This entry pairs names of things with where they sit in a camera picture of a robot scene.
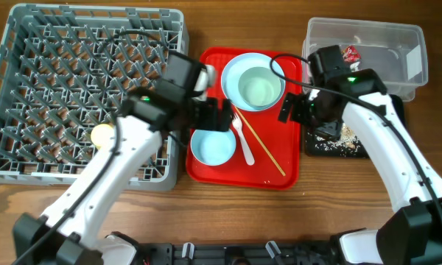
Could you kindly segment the small light blue bowl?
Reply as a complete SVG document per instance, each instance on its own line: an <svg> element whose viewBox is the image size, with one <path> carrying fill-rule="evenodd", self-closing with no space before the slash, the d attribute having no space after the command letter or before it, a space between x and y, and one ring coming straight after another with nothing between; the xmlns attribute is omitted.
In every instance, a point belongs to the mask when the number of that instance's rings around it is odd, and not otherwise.
<svg viewBox="0 0 442 265"><path fill-rule="evenodd" d="M231 159L236 150L236 137L232 130L225 132L195 130L190 147L194 157L204 165L220 166Z"/></svg>

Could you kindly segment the green bowl with food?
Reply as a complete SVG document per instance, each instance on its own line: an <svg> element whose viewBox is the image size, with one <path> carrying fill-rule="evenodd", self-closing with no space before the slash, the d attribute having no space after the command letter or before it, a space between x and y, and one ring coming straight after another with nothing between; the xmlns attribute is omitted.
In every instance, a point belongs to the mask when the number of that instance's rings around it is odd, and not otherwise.
<svg viewBox="0 0 442 265"><path fill-rule="evenodd" d="M281 98L284 84L269 68L252 67L241 74L238 89L248 106L264 110Z"/></svg>

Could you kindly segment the rice food waste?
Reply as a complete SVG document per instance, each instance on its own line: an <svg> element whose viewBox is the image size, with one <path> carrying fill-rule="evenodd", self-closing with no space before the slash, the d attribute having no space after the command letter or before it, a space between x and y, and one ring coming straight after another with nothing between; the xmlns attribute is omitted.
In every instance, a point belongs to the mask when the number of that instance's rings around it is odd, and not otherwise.
<svg viewBox="0 0 442 265"><path fill-rule="evenodd" d="M315 147L323 148L326 151L356 151L359 145L358 137L345 124L342 125L340 137L336 141L327 141L325 138L316 135L313 139L316 140Z"/></svg>

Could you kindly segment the red snack wrapper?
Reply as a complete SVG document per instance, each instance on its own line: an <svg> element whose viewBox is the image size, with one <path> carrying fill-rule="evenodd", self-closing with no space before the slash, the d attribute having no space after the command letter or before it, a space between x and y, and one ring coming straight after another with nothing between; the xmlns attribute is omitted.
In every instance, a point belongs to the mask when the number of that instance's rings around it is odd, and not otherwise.
<svg viewBox="0 0 442 265"><path fill-rule="evenodd" d="M347 46L342 50L342 56L345 62L355 63L361 60L361 55L354 46Z"/></svg>

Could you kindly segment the yellow plastic cup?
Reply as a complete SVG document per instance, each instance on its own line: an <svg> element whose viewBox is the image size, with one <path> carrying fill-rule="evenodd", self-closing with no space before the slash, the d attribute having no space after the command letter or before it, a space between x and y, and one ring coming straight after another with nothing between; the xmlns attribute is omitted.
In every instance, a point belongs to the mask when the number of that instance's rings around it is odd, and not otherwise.
<svg viewBox="0 0 442 265"><path fill-rule="evenodd" d="M112 137L114 137L114 128L109 124L99 124L91 131L91 143L97 149L107 146Z"/></svg>

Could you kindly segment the white tissue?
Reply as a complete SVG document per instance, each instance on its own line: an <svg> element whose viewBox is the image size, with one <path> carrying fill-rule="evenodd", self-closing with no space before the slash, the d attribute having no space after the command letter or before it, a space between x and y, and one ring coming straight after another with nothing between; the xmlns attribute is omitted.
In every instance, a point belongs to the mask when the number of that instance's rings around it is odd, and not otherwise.
<svg viewBox="0 0 442 265"><path fill-rule="evenodd" d="M359 70L360 61L356 61L355 63L352 63L350 65L351 71L358 71Z"/></svg>

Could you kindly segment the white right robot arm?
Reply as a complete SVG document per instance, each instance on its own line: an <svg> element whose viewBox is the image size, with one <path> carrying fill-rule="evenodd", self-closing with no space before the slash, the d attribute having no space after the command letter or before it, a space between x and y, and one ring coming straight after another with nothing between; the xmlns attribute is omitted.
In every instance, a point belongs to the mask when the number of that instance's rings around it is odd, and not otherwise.
<svg viewBox="0 0 442 265"><path fill-rule="evenodd" d="M392 217L378 230L335 237L344 264L442 264L442 178L401 123L375 71L319 71L308 95L288 93L279 121L314 130L333 121L350 127L385 184Z"/></svg>

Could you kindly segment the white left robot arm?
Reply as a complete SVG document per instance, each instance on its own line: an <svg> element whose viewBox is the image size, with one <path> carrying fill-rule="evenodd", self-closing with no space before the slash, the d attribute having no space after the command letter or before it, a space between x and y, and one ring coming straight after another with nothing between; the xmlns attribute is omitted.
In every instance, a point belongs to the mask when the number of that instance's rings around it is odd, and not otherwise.
<svg viewBox="0 0 442 265"><path fill-rule="evenodd" d="M54 203L34 218L20 216L13 227L16 264L134 264L138 243L98 233L112 205L143 163L174 130L226 131L233 110L227 99L204 91L138 88L124 98L114 133Z"/></svg>

